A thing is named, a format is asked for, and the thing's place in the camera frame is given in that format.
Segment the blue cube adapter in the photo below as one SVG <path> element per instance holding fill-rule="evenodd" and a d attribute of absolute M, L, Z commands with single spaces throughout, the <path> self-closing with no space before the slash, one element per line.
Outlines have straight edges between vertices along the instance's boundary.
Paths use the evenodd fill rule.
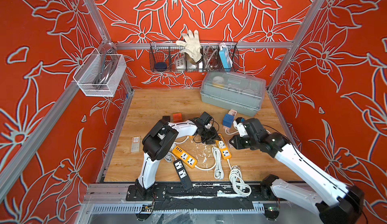
<path fill-rule="evenodd" d="M 222 125 L 225 128 L 231 128 L 233 126 L 234 116 L 230 114 L 225 114 L 222 120 Z"/>

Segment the yellow power strip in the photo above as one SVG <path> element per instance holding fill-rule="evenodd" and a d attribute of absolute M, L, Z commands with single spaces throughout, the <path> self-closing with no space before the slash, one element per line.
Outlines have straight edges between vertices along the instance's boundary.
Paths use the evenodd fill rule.
<path fill-rule="evenodd" d="M 228 146 L 226 145 L 223 136 L 218 133 L 218 139 L 215 140 L 217 147 L 219 148 L 223 159 L 231 159 L 231 153 Z"/>
<path fill-rule="evenodd" d="M 188 154 L 185 150 L 183 150 L 181 147 L 175 146 L 172 150 L 172 153 L 180 160 L 182 160 L 185 164 L 187 164 L 190 168 L 195 168 L 197 160 L 190 154 Z"/>

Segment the pink power strip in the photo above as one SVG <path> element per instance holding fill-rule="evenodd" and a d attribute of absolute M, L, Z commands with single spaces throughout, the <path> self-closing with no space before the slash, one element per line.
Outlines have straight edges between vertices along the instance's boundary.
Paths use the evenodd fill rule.
<path fill-rule="evenodd" d="M 233 116 L 233 117 L 236 117 L 237 111 L 236 110 L 230 110 L 228 114 Z"/>

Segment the orange-red cube adapter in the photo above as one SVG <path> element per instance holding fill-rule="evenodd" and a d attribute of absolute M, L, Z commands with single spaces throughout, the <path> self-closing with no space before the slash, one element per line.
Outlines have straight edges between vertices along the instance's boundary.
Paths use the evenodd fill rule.
<path fill-rule="evenodd" d="M 172 114 L 172 119 L 173 119 L 173 123 L 179 123 L 183 121 L 181 113 Z"/>

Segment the small black cube adapter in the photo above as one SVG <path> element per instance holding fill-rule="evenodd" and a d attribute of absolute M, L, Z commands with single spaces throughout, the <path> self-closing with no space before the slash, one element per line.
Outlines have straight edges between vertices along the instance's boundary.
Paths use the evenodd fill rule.
<path fill-rule="evenodd" d="M 163 116 L 162 119 L 166 122 L 170 122 L 170 116 Z"/>

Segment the black power strip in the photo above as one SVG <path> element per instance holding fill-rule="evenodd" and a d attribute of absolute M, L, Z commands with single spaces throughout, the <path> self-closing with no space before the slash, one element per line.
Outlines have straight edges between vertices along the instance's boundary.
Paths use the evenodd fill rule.
<path fill-rule="evenodd" d="M 179 176 L 180 182 L 185 191 L 190 191 L 193 188 L 192 181 L 184 167 L 184 164 L 181 159 L 175 160 L 173 166 Z"/>

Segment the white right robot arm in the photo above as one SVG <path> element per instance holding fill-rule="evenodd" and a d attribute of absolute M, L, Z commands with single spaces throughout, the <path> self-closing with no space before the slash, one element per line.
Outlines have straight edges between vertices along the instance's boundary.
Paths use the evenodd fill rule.
<path fill-rule="evenodd" d="M 319 216 L 324 224 L 354 224 L 363 214 L 364 192 L 337 180 L 304 156 L 283 134 L 269 133 L 256 118 L 234 120 L 238 134 L 229 143 L 236 149 L 260 150 L 283 163 L 312 190 L 290 184 L 278 176 L 261 181 L 261 193 L 286 199 Z"/>

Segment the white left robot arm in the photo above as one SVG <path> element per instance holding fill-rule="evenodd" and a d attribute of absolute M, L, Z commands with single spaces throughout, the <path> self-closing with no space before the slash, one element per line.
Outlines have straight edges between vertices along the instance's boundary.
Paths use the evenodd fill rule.
<path fill-rule="evenodd" d="M 171 151 L 176 139 L 198 135 L 204 144 L 214 144 L 220 140 L 213 122 L 213 117 L 207 112 L 179 123 L 159 120 L 143 138 L 144 161 L 135 181 L 136 188 L 144 193 L 153 188 L 159 163 Z"/>

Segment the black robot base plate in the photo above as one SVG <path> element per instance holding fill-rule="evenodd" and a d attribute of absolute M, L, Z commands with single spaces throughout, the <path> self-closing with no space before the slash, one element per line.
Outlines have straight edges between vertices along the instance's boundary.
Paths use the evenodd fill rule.
<path fill-rule="evenodd" d="M 263 193 L 259 183 L 249 183 L 252 192 L 248 197 L 236 194 L 229 182 L 195 182 L 190 190 L 185 190 L 180 182 L 157 182 L 143 197 L 136 186 L 131 185 L 126 192 L 126 201 L 164 201 L 169 197 L 180 199 L 198 198 L 239 198 L 248 201 L 281 201 L 273 194 Z"/>

